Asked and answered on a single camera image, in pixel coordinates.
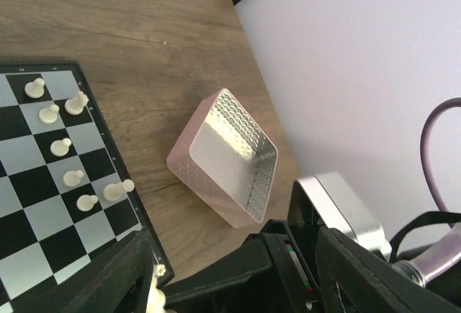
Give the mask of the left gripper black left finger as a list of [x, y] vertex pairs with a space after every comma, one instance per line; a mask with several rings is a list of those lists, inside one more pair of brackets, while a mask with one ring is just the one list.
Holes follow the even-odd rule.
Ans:
[[135, 289], [130, 308], [145, 312], [153, 278], [152, 244], [148, 231], [131, 232], [54, 289], [21, 300], [14, 311], [116, 312]]

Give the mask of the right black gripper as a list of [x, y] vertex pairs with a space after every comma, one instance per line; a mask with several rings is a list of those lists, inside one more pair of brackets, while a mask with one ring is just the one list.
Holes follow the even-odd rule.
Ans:
[[286, 221], [256, 234], [196, 274], [164, 287], [170, 312], [319, 312], [316, 283], [304, 271]]

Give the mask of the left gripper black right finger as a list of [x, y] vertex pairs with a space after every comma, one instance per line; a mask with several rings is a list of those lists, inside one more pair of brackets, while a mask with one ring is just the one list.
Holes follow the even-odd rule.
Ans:
[[460, 308], [404, 278], [387, 262], [336, 229], [321, 228], [315, 259], [326, 312], [459, 312]]

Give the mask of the white chess pawn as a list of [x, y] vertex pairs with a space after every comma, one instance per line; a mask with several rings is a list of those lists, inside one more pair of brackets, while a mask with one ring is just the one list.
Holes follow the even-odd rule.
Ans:
[[66, 137], [62, 140], [53, 141], [50, 145], [50, 151], [54, 156], [63, 157], [68, 154], [71, 146], [71, 139]]
[[67, 187], [75, 187], [81, 183], [81, 180], [84, 176], [85, 176], [85, 173], [82, 170], [67, 171], [63, 175], [63, 183]]
[[82, 212], [88, 212], [93, 209], [94, 205], [98, 202], [98, 197], [96, 195], [83, 194], [77, 201], [76, 206]]
[[52, 124], [57, 120], [59, 110], [60, 108], [57, 104], [52, 104], [42, 108], [39, 111], [38, 117], [43, 123]]

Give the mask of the white chess knight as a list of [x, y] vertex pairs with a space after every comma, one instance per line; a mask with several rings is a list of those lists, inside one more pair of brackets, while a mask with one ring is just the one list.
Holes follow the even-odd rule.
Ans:
[[83, 112], [88, 102], [88, 96], [83, 91], [79, 91], [77, 95], [65, 102], [64, 108], [71, 115], [79, 115]]

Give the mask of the white chess queen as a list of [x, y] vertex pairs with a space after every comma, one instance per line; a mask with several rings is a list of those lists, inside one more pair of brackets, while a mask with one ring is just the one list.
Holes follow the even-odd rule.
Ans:
[[166, 266], [164, 264], [157, 264], [153, 267], [153, 276], [146, 304], [146, 313], [166, 313], [164, 308], [166, 296], [164, 292], [157, 288], [158, 279], [165, 273]]

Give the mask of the white chess piece on board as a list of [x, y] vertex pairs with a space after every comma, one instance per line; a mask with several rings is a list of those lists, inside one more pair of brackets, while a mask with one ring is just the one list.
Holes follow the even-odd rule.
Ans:
[[39, 99], [45, 93], [45, 81], [42, 78], [36, 78], [34, 81], [26, 83], [24, 92], [32, 99]]

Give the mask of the black and silver chessboard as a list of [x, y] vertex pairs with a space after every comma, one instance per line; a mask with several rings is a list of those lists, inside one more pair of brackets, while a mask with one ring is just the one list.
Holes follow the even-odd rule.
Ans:
[[[32, 99], [26, 83], [42, 78], [45, 93]], [[89, 102], [79, 115], [64, 104], [79, 91]], [[57, 120], [43, 123], [42, 108], [57, 104]], [[50, 145], [70, 138], [67, 155]], [[75, 187], [63, 183], [67, 171], [85, 176]], [[103, 197], [110, 183], [129, 179], [80, 65], [75, 61], [1, 64], [1, 310], [54, 289], [131, 232], [152, 231], [136, 191], [117, 201]], [[96, 195], [88, 212], [77, 199]]]

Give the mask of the pink embossed metal tin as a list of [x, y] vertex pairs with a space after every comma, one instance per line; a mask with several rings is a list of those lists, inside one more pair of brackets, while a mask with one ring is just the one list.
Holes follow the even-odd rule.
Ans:
[[203, 99], [166, 158], [168, 169], [229, 225], [261, 223], [278, 150], [228, 89]]

